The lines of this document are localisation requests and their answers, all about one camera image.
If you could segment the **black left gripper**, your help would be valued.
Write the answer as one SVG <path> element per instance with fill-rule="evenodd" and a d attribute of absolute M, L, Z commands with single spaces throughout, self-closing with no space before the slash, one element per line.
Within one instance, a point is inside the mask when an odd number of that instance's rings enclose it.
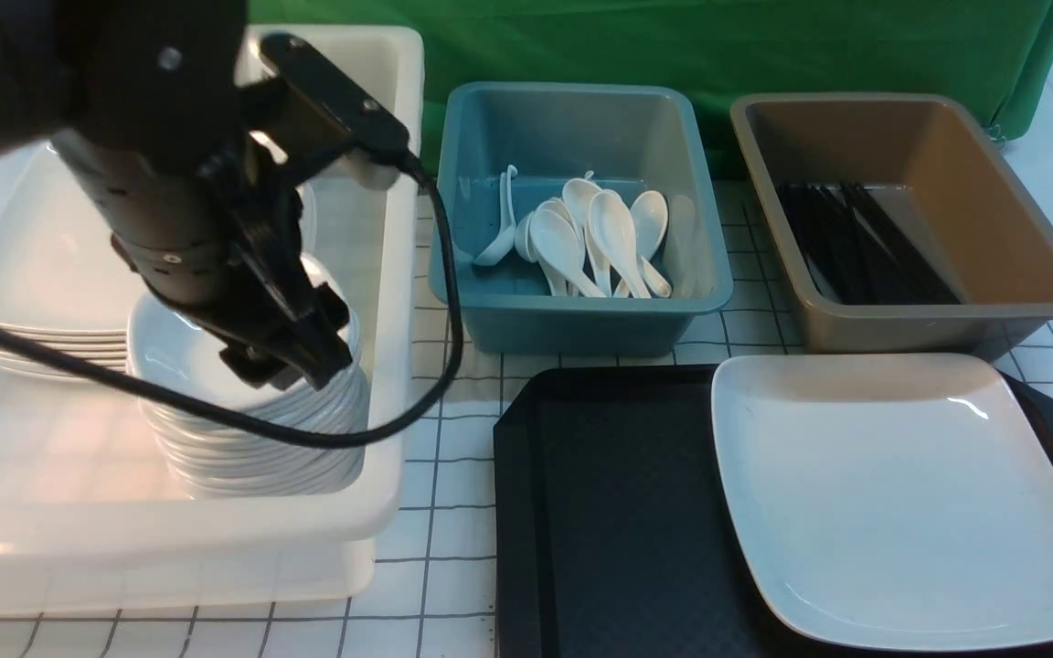
<path fill-rule="evenodd" d="M 346 303 L 305 274 L 303 205 L 266 147 L 241 136 L 173 170 L 74 131 L 53 146 L 101 204 L 113 250 L 155 299 L 217 338 L 243 383 L 324 387 L 351 366 Z"/>

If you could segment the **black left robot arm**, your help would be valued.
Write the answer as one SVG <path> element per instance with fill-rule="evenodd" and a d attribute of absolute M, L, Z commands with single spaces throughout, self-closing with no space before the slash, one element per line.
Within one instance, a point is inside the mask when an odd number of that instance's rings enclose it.
<path fill-rule="evenodd" d="M 49 138 L 112 250 L 242 382 L 325 385 L 346 304 L 300 262 L 296 185 L 364 149 L 365 95 L 284 34 L 240 86 L 243 1 L 0 1 L 0 155 Z"/>

